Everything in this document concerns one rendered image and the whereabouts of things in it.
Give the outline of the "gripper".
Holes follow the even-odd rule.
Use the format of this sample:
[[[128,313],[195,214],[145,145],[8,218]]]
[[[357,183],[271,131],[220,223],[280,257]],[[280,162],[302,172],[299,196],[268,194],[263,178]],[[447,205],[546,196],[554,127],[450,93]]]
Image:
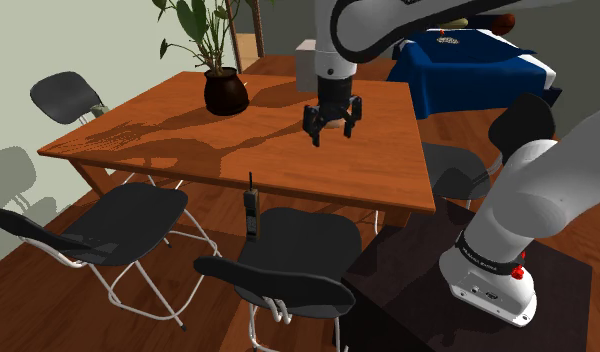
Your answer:
[[[352,96],[352,76],[344,79],[318,76],[317,80],[319,107],[305,105],[302,124],[315,147],[320,146],[320,131],[325,126],[322,120],[344,118],[344,136],[350,138],[356,122],[362,119],[362,98]]]

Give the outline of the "wooden table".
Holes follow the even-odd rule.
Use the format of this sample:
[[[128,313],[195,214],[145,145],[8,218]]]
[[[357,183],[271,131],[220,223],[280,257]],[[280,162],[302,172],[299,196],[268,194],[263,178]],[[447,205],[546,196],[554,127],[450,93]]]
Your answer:
[[[68,160],[99,194],[110,170],[380,210],[389,225],[435,210],[405,84],[358,80],[362,117],[350,136],[302,128],[312,93],[287,76],[246,75],[247,109],[219,117],[205,107],[205,78],[182,72],[42,147]]]

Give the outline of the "white box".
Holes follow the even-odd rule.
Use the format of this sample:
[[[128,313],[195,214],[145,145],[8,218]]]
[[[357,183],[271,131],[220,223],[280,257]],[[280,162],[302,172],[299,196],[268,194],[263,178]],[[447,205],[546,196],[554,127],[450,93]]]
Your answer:
[[[305,39],[295,50],[296,89],[299,92],[317,92],[315,45],[315,39]]]

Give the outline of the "green plant in dark pot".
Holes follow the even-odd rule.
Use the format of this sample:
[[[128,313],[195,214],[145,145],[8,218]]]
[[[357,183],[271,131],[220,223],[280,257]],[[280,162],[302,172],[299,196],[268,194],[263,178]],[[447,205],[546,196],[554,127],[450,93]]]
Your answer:
[[[163,39],[159,57],[163,58],[170,47],[188,51],[204,66],[206,82],[204,86],[205,107],[217,116],[230,116],[244,111],[249,105],[245,84],[238,77],[237,69],[224,67],[224,40],[229,31],[233,32],[234,20],[242,3],[255,10],[259,0],[213,0],[207,6],[205,0],[151,0],[160,10],[158,19],[168,10],[174,10],[178,22],[198,51],[186,46],[170,43]]]

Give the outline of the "brown phone with antenna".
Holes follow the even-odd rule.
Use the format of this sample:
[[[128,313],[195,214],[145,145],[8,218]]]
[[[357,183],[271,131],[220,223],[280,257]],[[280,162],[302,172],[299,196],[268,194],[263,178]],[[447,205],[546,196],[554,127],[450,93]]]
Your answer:
[[[257,241],[260,237],[259,191],[253,187],[252,173],[249,173],[249,189],[243,194],[246,216],[246,238]]]

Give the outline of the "black chair with white legs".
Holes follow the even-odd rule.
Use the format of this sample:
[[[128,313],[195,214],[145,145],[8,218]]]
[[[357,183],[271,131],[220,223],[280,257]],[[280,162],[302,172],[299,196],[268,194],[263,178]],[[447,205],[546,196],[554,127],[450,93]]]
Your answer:
[[[485,197],[491,176],[525,144],[554,136],[556,125],[549,104],[532,93],[523,93],[490,125],[489,141],[499,155],[489,167],[473,152],[459,147],[423,143],[428,176],[435,195],[464,200]]]
[[[159,188],[146,183],[122,184],[101,198],[64,232],[56,235],[29,218],[0,209],[0,228],[44,251],[71,268],[89,267],[107,291],[111,304],[157,321],[174,320],[181,329],[181,310],[174,310],[153,283],[140,259],[166,240],[166,235],[186,210],[183,191]],[[123,304],[107,282],[100,267],[136,267],[169,314],[157,316]]]
[[[349,352],[340,340],[340,317],[355,305],[355,296],[341,277],[361,252],[360,232],[344,216],[272,208],[260,215],[260,237],[248,238],[237,260],[201,256],[193,267],[232,284],[249,303],[248,331],[255,352],[278,352],[257,341],[260,307],[286,324],[294,316],[332,319],[336,351]]]
[[[110,110],[87,81],[73,71],[38,81],[30,89],[30,98],[45,115],[63,125],[75,121],[84,125],[88,122],[86,114],[98,118]]]

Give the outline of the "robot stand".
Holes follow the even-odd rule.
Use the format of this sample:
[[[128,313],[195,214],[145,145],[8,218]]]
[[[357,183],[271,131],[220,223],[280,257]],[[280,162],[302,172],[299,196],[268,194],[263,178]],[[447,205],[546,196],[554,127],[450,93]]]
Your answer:
[[[592,269],[540,242],[526,249],[538,305],[518,328],[457,298],[440,255],[473,212],[435,200],[433,215],[386,226],[343,275],[354,307],[340,320],[349,352],[586,352]]]

